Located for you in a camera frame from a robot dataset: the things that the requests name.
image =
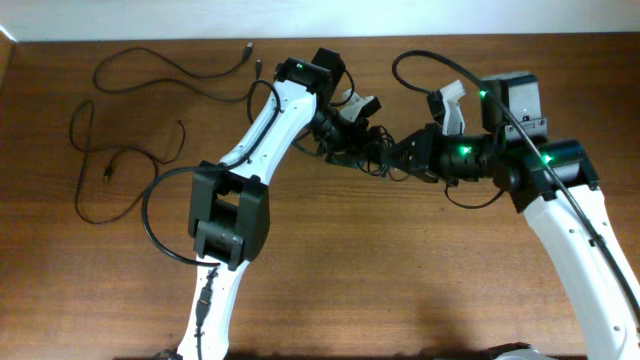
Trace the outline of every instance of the black bracket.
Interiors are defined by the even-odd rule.
[[[553,168],[566,187],[588,185],[598,188],[599,178],[587,152],[575,140],[546,143],[538,147],[543,160]],[[520,146],[492,159],[490,167],[493,183],[511,194],[518,213],[522,212],[538,196],[545,201],[554,200],[557,186],[544,170],[540,159]]]
[[[200,166],[216,165],[203,161]],[[229,192],[239,196],[237,206],[218,197]],[[269,226],[269,188],[257,176],[246,179],[226,170],[193,176],[189,235],[200,257],[213,256],[233,271],[243,260],[258,256]]]

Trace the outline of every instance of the wooden tabletop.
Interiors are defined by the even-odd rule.
[[[358,93],[382,103],[370,120],[403,139],[431,122],[423,95],[391,75],[409,49],[443,53],[479,76],[529,70],[538,76],[552,139],[575,138],[601,178],[622,248],[640,274],[640,35],[442,36],[255,41],[264,78],[290,56],[318,47],[342,54]],[[139,208],[104,226],[82,222],[73,198],[82,154],[69,144],[73,109],[96,102],[94,144],[136,144],[159,156],[178,146],[177,166],[217,162],[248,129],[245,104],[221,104],[173,85],[128,95],[96,91],[91,74],[109,54],[153,48],[190,69],[216,72],[237,61],[245,40],[22,43],[0,93],[0,354],[11,359],[150,356],[182,339],[195,269],[158,252]],[[459,76],[410,59],[412,82],[440,88]],[[132,54],[105,69],[126,86],[177,76]],[[245,92],[253,66],[228,78],[194,82],[224,96]],[[340,84],[342,92],[348,88]],[[473,87],[462,100],[468,133],[481,132]],[[260,89],[254,111],[267,91]],[[79,124],[79,136],[86,121]],[[311,146],[311,140],[305,142]],[[89,160],[81,206],[95,218],[117,214],[153,176],[148,160],[127,155],[110,184],[111,154]],[[154,193],[150,217],[169,246],[193,256],[187,235],[191,176]],[[271,231],[240,286],[231,350],[268,355],[391,356],[481,350],[532,343],[547,354],[584,353],[580,328],[540,241],[508,196],[483,210],[449,203],[444,185],[402,183],[330,166],[292,149],[270,186]],[[491,181],[462,183],[452,196],[480,203]]]

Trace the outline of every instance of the black joint housing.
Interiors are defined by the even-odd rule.
[[[200,166],[215,165],[203,161]],[[219,198],[229,192],[240,197],[237,206]],[[213,256],[233,271],[243,260],[258,256],[269,226],[269,188],[257,176],[246,179],[229,171],[193,176],[189,235],[200,257]]]
[[[575,140],[546,143],[538,147],[543,161],[556,172],[567,187],[588,185],[598,188],[599,179],[586,151]],[[544,169],[540,159],[524,147],[506,151],[492,159],[493,182],[511,194],[511,199],[520,213],[540,195],[554,200],[559,190]]]
[[[288,58],[276,68],[277,81],[293,81],[306,86],[307,91],[318,96],[318,110],[324,110],[344,74],[345,65],[340,54],[320,48],[311,63]]]
[[[542,115],[538,79],[535,75],[528,72],[494,75],[482,79],[482,84],[509,108],[533,142],[547,142],[548,122]],[[482,127],[495,133],[501,124],[508,123],[507,117],[489,96],[481,93],[480,99]],[[511,125],[505,127],[501,138],[510,145],[524,142]]]

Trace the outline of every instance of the cable connector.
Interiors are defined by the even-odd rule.
[[[207,314],[209,314],[211,297],[213,296],[213,290],[211,288],[213,286],[213,278],[216,276],[218,276],[217,270],[212,269],[209,275],[207,275],[207,284],[200,290],[200,298],[196,305],[196,327],[198,328],[202,327],[204,319],[207,317]]]
[[[242,52],[242,62],[249,60],[251,56],[251,52],[253,51],[253,43],[247,43],[247,47],[244,48]]]

